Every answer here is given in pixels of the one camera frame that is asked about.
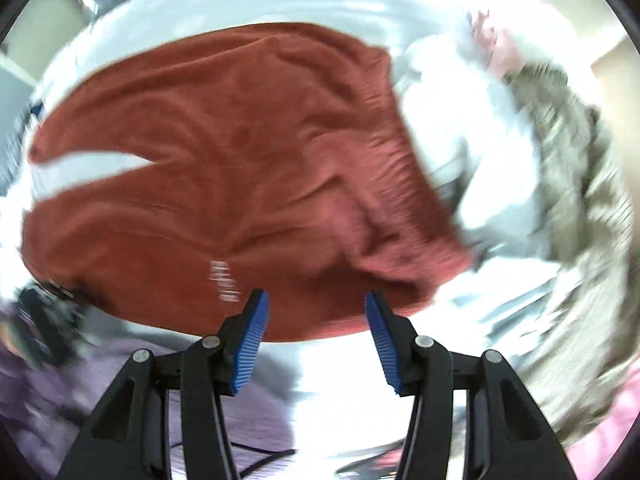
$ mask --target pink garment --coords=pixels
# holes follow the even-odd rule
[[[594,480],[609,463],[640,413],[640,360],[626,374],[609,415],[595,430],[569,448],[578,480]]]

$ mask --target purple cloth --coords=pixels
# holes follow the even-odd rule
[[[78,359],[61,369],[34,371],[0,345],[0,422],[20,452],[43,480],[54,477],[62,465],[78,427],[61,416],[62,411],[89,414],[113,378],[138,348],[160,355],[169,351],[148,342],[116,339],[97,349],[91,358]],[[169,405],[170,445],[181,442],[179,394]],[[248,384],[233,399],[223,400],[226,428],[233,442],[262,449],[285,450],[293,445],[286,403],[256,383]],[[234,449],[239,469],[263,456]],[[179,448],[172,450],[172,473],[184,473]],[[281,470],[274,463],[254,478]]]

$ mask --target black wire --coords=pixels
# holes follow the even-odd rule
[[[254,453],[261,453],[268,455],[264,458],[258,460],[258,462],[252,464],[246,469],[240,472],[240,478],[247,478],[249,475],[255,473],[259,469],[268,466],[270,463],[275,462],[276,460],[280,460],[281,458],[286,458],[287,456],[293,456],[297,453],[295,449],[286,449],[284,451],[271,451],[268,449],[261,449],[259,447],[248,446],[247,444],[238,444],[237,442],[230,442],[231,446],[237,447],[238,449],[244,449],[246,451],[253,451]],[[178,444],[173,444],[171,449],[174,447],[180,447],[182,445],[181,442]]]

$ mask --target silver screw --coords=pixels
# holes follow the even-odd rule
[[[497,350],[487,350],[484,357],[486,357],[487,361],[494,364],[502,361],[502,355]]]
[[[431,348],[436,342],[428,335],[419,335],[415,338],[415,343],[420,348]]]
[[[137,363],[143,363],[145,361],[148,361],[150,357],[151,357],[151,353],[149,352],[149,350],[146,350],[144,348],[133,352],[133,360]]]
[[[218,348],[220,346],[220,338],[217,335],[208,335],[202,338],[202,346],[207,350]]]

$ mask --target blue gripper pad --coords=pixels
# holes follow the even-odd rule
[[[248,319],[233,357],[234,373],[231,389],[234,394],[249,382],[251,373],[254,371],[255,358],[269,320],[269,295],[263,290],[252,292],[243,314],[248,314]]]
[[[417,336],[413,325],[407,318],[396,316],[379,292],[366,295],[365,313],[387,384],[400,396],[415,395],[424,372],[412,356]]]

